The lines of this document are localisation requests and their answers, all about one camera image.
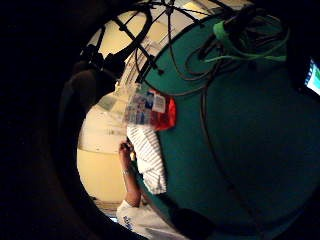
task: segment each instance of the green cable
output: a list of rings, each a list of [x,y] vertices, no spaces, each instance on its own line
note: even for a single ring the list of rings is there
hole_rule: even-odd
[[[286,56],[269,56],[272,52],[277,50],[278,48],[282,47],[289,39],[290,36],[290,31],[287,31],[287,35],[283,41],[281,41],[279,44],[274,46],[273,48],[269,49],[268,51],[260,54],[253,54],[253,53],[245,53],[237,49],[232,41],[229,38],[229,33],[227,33],[224,29],[223,21],[215,24],[213,26],[213,31],[217,37],[217,40],[219,40],[223,46],[228,49],[229,51],[237,54],[236,55],[225,55],[225,56],[219,56],[219,57],[214,57],[211,59],[206,59],[204,62],[209,63],[209,62],[214,62],[218,61],[220,59],[233,59],[233,60],[240,60],[240,61],[251,61],[259,58],[264,58],[267,60],[271,61],[278,61],[278,62],[284,62],[286,61]]]

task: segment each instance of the yellow wall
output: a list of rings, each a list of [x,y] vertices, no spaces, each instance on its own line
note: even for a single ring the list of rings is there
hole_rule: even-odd
[[[102,201],[122,201],[126,190],[118,155],[80,149],[77,154],[81,182],[89,195]]]
[[[125,22],[132,13],[133,12],[124,13],[119,18],[122,22]],[[137,36],[142,30],[144,23],[145,17],[139,15],[134,17],[127,27],[133,35]],[[106,57],[108,53],[117,53],[131,43],[131,39],[128,35],[125,32],[119,31],[119,26],[113,21],[108,22],[105,26],[106,31],[100,47],[100,52],[104,57]],[[159,42],[166,33],[167,27],[162,23],[155,22],[148,33],[148,37],[155,42]],[[100,30],[92,37],[90,43],[96,44],[99,34]]]

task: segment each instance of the white towel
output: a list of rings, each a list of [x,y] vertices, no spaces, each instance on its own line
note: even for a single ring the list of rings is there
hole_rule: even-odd
[[[132,142],[139,173],[143,182],[152,194],[167,191],[165,171],[161,158],[160,145],[152,128],[139,125],[128,125],[127,136]]]

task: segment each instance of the black cable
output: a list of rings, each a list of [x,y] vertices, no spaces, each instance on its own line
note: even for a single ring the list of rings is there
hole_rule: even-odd
[[[201,80],[203,77],[205,77],[208,72],[200,75],[200,76],[196,76],[196,77],[187,77],[185,76],[179,69],[178,65],[177,65],[177,61],[175,59],[174,53],[173,53],[173,47],[172,47],[172,36],[171,36],[171,15],[168,15],[168,47],[169,47],[169,52],[171,55],[171,60],[173,62],[174,68],[176,70],[176,72],[179,74],[179,76],[186,81],[198,81]]]
[[[137,16],[140,12],[136,11],[132,16],[124,23],[124,25],[127,25],[135,16]]]
[[[164,6],[167,9],[171,9],[171,11],[177,10],[178,12],[180,12],[180,13],[184,14],[185,16],[187,16],[188,18],[190,18],[194,23],[197,23],[200,26],[203,26],[203,24],[200,22],[200,20],[196,19],[194,16],[189,14],[187,11],[185,11],[185,10],[179,8],[179,7],[176,7],[174,5],[166,4],[166,3],[163,3],[163,2],[151,2],[151,3],[141,4],[141,5]]]
[[[163,95],[167,95],[167,96],[171,96],[171,97],[183,97],[183,96],[187,96],[187,95],[191,95],[193,93],[197,93],[199,91],[201,91],[203,89],[204,86],[201,86],[199,88],[196,88],[196,89],[192,89],[190,91],[186,91],[186,92],[181,92],[181,93],[167,93],[167,92],[164,92],[162,90],[159,90],[157,89],[156,87],[154,87],[151,83],[149,83],[145,77],[143,76],[143,73],[141,72],[140,68],[139,68],[139,65],[138,65],[138,49],[136,49],[135,51],[135,66],[136,66],[136,69],[138,71],[138,77],[140,78],[140,82],[144,82],[146,83],[150,88],[156,90],[157,92],[163,94]]]
[[[213,14],[208,14],[208,13],[204,13],[204,12],[200,12],[200,11],[196,11],[196,10],[191,10],[191,9],[186,9],[186,8],[179,8],[179,9],[181,9],[183,11],[187,11],[187,12],[199,13],[199,14],[202,14],[202,15],[205,15],[205,16],[208,16],[208,17],[213,15]]]
[[[217,4],[217,5],[218,5],[219,7],[221,7],[226,13],[229,13],[229,14],[231,14],[231,15],[234,15],[235,12],[236,12],[232,7],[224,4],[223,2],[220,2],[219,0],[209,0],[209,1]]]
[[[156,21],[158,21],[158,19],[166,13],[166,10],[163,10],[155,19],[153,19],[152,23],[155,23]]]
[[[219,72],[221,61],[218,61],[215,65],[214,70],[210,74],[211,79],[206,83],[206,86],[204,87],[203,91],[201,92],[201,100],[200,100],[200,122],[201,122],[201,128],[203,131],[203,134],[205,136],[206,143],[209,147],[209,150],[212,154],[213,160],[216,164],[216,167],[220,174],[222,175],[223,179],[227,183],[227,189],[231,192],[231,194],[235,197],[235,199],[238,201],[240,206],[248,213],[248,215],[253,220],[253,223],[257,229],[257,233],[260,236],[261,239],[265,239],[265,233],[261,224],[260,218],[254,213],[252,208],[249,206],[249,204],[244,200],[242,197],[240,191],[236,188],[236,186],[233,184],[233,182],[230,180],[230,177],[228,176],[227,172],[225,171],[223,164],[219,160],[217,153],[215,152],[215,149],[212,144],[212,139],[209,134],[208,125],[207,125],[207,93],[208,88],[210,84],[214,81],[217,73]]]
[[[105,32],[106,32],[106,26],[103,25],[103,26],[101,27],[99,39],[98,39],[97,45],[96,45],[98,51],[99,51],[99,49],[100,49],[100,46],[101,46],[101,43],[102,43],[102,40],[103,40],[103,37],[104,37],[104,33],[105,33]]]

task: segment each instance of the teal fabric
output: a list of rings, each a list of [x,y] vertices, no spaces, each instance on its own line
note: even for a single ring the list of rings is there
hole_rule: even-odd
[[[195,26],[176,38],[173,48],[180,69],[218,21],[207,20],[205,28]],[[232,181],[265,223],[270,223],[297,213],[319,184],[320,104],[291,88],[284,63],[265,59],[254,63],[255,67],[244,63],[238,70],[217,77],[210,86],[208,125],[217,155]],[[159,76],[151,69],[147,79],[162,91],[188,91],[203,84],[180,79],[168,49],[158,56],[157,64],[164,74]],[[211,66],[195,57],[190,65],[196,71]],[[217,225],[252,227],[247,213],[227,191],[205,143],[200,127],[200,95],[175,100],[177,124],[159,132],[167,195],[181,208],[193,209]],[[168,207],[157,196],[149,197],[169,217]],[[291,215],[267,235],[280,234],[296,216]],[[258,238],[215,232],[210,239]]]

